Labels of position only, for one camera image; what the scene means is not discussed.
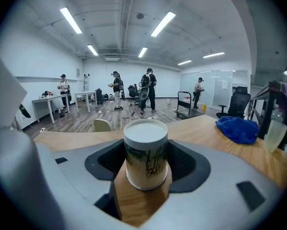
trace white desk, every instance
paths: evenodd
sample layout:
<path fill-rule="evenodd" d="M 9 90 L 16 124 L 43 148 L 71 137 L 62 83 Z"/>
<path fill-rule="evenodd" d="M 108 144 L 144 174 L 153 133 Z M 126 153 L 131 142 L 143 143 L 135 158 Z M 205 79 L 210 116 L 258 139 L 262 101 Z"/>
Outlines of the white desk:
<path fill-rule="evenodd" d="M 53 114 L 55 112 L 54 108 L 53 108 L 53 102 L 52 102 L 52 108 L 51 108 L 50 101 L 52 101 L 55 98 L 61 98 L 61 97 L 65 97 L 66 98 L 66 104 L 67 104 L 68 113 L 70 113 L 69 102 L 68 102 L 68 94 L 55 95 L 55 96 L 51 96 L 51 97 L 48 97 L 48 98 L 42 98 L 42 99 L 37 99 L 37 100 L 33 100 L 32 101 L 33 107 L 34 107 L 34 112 L 35 112 L 35 115 L 36 115 L 36 118 L 37 118 L 38 122 L 39 122 L 39 118 L 38 118 L 38 115 L 37 115 L 37 112 L 36 112 L 35 103 L 36 102 L 47 102 L 48 103 L 49 115 L 51 116 L 52 123 L 55 123 L 54 118 L 53 118 Z"/>
<path fill-rule="evenodd" d="M 88 100 L 88 95 L 94 94 L 95 95 L 95 102 L 96 102 L 96 107 L 97 107 L 97 101 L 96 101 L 96 91 L 84 91 L 84 92 L 78 92 L 75 93 L 75 105 L 76 105 L 76 109 L 77 109 L 77 113 L 80 112 L 80 110 L 78 109 L 78 104 L 77 104 L 77 95 L 86 95 L 86 104 L 87 104 L 87 110 L 88 113 L 90 113 L 90 106 L 89 106 L 89 100 Z"/>

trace floor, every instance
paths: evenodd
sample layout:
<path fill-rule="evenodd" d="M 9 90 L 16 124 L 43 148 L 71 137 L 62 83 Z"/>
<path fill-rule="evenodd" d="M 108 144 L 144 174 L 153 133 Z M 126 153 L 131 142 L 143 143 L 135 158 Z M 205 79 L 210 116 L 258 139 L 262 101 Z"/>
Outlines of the floor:
<path fill-rule="evenodd" d="M 146 102 L 147 108 L 145 109 L 144 114 L 140 114 L 140 108 L 138 106 L 130 106 L 128 100 L 121 101 L 123 111 L 114 111 L 115 103 L 114 102 L 104 102 L 103 105 L 98 105 L 96 108 L 93 103 L 90 106 L 91 113 L 87 112 L 86 103 L 79 102 L 80 112 L 76 112 L 75 105 L 71 105 L 70 114 L 66 114 L 65 117 L 60 118 L 59 114 L 54 114 L 55 123 L 51 122 L 49 116 L 43 118 L 40 123 L 36 123 L 25 130 L 25 133 L 28 134 L 32 139 L 35 138 L 40 129 L 46 128 L 47 131 L 57 131 L 57 132 L 93 132 L 94 125 L 93 121 L 96 118 L 107 120 L 112 130 L 123 129 L 128 123 L 136 119 L 144 119 L 149 117 L 155 117 L 157 120 L 162 121 L 163 123 L 170 123 L 174 121 L 179 121 L 183 117 L 177 117 L 173 108 L 177 108 L 177 99 L 171 99 L 171 104 L 167 104 L 167 99 L 156 99 L 155 100 L 155 109 L 156 112 L 152 113 L 150 106 L 150 101 Z M 219 110 L 207 108 L 205 114 L 214 118 L 216 113 Z"/>

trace blue towel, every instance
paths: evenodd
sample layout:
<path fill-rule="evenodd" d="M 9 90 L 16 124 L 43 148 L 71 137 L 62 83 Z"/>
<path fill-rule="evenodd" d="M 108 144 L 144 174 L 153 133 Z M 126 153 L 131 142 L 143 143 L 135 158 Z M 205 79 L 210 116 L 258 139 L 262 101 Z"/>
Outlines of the blue towel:
<path fill-rule="evenodd" d="M 256 122 L 240 117 L 222 117 L 216 125 L 226 137 L 240 144 L 253 144 L 259 132 Z"/>

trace person wearing backpack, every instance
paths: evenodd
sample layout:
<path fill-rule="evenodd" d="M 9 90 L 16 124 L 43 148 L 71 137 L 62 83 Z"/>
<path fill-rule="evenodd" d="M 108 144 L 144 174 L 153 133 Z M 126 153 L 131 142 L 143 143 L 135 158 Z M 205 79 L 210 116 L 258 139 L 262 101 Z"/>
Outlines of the person wearing backpack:
<path fill-rule="evenodd" d="M 60 82 L 60 85 L 57 86 L 57 89 L 60 90 L 60 94 L 69 94 L 70 93 L 70 85 L 69 85 L 69 82 L 66 80 L 66 75 L 62 74 L 60 77 L 61 77 L 61 82 Z M 66 98 L 62 97 L 61 99 L 62 99 L 63 105 L 67 106 Z M 71 108 L 69 97 L 68 97 L 68 104 L 69 104 L 69 108 Z"/>
<path fill-rule="evenodd" d="M 153 70 L 151 68 L 148 68 L 146 76 L 150 78 L 149 83 L 148 83 L 148 88 L 149 88 L 148 97 L 149 97 L 150 102 L 151 102 L 152 112 L 156 112 L 156 110 L 155 110 L 155 90 L 154 90 L 154 86 L 156 86 L 156 78 L 155 78 L 155 75 L 153 74 Z M 148 98 L 141 101 L 141 106 L 140 106 L 140 108 L 141 108 L 140 113 L 141 114 L 144 113 L 145 102 L 147 101 L 147 99 Z"/>
<path fill-rule="evenodd" d="M 115 108 L 120 108 L 120 75 L 117 71 L 114 71 L 112 73 L 114 76 L 114 83 L 109 84 L 109 87 L 112 87 L 114 90 L 114 96 L 115 96 L 115 102 L 116 102 L 116 107 Z"/>

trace black shirt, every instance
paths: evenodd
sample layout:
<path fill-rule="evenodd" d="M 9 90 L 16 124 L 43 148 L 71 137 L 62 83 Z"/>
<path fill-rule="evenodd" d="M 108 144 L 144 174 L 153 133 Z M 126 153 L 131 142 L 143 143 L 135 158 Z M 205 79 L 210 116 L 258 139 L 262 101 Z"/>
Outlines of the black shirt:
<path fill-rule="evenodd" d="M 154 74 L 150 74 L 150 79 L 151 79 L 151 85 L 149 86 L 149 91 L 153 91 L 154 92 L 154 85 L 153 83 L 156 82 L 156 78 L 154 76 Z"/>
<path fill-rule="evenodd" d="M 120 79 L 118 77 L 115 78 L 114 80 L 114 84 L 116 83 L 120 83 Z M 114 92 L 119 92 L 120 91 L 120 88 L 119 88 L 119 85 L 118 86 L 114 86 Z"/>

